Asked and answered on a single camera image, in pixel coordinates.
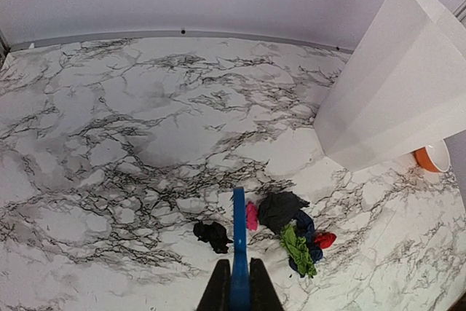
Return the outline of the black paper scrap back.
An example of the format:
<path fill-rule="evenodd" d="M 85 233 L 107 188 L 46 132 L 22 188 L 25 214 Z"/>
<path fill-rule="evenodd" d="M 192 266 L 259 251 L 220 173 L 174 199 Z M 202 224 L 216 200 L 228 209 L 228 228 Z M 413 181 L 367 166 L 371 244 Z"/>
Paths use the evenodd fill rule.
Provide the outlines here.
<path fill-rule="evenodd" d="M 218 222 L 204 224 L 202 221 L 198 221 L 193 227 L 193 233 L 198 241 L 209 243 L 217 254 L 228 253 L 228 244 L 233 243 L 227 237 L 226 228 Z"/>

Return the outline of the small magenta paper scrap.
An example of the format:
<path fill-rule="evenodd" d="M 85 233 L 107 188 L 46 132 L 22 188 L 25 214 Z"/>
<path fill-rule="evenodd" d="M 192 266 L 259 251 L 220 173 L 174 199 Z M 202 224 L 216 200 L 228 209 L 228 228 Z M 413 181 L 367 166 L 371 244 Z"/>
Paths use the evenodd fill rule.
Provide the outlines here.
<path fill-rule="evenodd" d="M 246 227 L 251 231 L 258 229 L 258 208 L 253 202 L 248 202 L 245 207 Z"/>

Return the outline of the small red paper scrap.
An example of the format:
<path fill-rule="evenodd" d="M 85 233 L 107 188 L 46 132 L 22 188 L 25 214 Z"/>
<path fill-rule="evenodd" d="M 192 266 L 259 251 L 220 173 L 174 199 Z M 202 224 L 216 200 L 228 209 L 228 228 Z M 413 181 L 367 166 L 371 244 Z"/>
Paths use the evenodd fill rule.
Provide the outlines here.
<path fill-rule="evenodd" d="M 337 236 L 331 232 L 318 232 L 314 238 L 314 244 L 320 249 L 330 248 Z"/>

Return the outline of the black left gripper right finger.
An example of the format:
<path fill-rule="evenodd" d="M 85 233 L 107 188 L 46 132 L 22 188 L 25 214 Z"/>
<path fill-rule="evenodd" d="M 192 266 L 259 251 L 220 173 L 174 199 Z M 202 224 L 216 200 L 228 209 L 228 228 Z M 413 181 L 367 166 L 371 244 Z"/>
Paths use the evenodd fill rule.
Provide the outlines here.
<path fill-rule="evenodd" d="M 261 259 L 250 260 L 250 298 L 253 311 L 283 311 L 283 306 Z"/>

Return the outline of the dark grey paper scrap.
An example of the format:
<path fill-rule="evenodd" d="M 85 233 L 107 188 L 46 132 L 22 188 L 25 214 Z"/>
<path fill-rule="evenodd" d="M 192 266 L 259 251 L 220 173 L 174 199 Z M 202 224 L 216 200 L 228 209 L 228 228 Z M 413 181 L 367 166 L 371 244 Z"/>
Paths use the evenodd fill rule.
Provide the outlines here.
<path fill-rule="evenodd" d="M 259 204 L 258 222 L 278 235 L 302 208 L 309 205 L 309 201 L 293 192 L 270 192 Z"/>

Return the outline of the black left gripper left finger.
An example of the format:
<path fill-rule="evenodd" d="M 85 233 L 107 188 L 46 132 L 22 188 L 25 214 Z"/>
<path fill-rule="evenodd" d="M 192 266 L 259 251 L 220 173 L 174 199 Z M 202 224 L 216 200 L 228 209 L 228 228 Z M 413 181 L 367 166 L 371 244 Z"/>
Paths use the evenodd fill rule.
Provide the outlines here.
<path fill-rule="evenodd" d="M 229 260 L 219 260 L 210 276 L 196 311 L 227 311 L 229 309 L 230 277 Z"/>

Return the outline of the blue hand brush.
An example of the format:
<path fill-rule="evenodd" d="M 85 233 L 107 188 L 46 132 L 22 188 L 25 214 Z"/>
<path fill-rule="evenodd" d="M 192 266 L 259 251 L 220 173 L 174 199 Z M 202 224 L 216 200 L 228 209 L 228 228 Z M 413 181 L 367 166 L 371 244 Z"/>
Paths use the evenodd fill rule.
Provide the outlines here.
<path fill-rule="evenodd" d="M 246 242 L 245 191 L 233 189 L 234 258 L 229 287 L 229 310 L 252 310 Z"/>

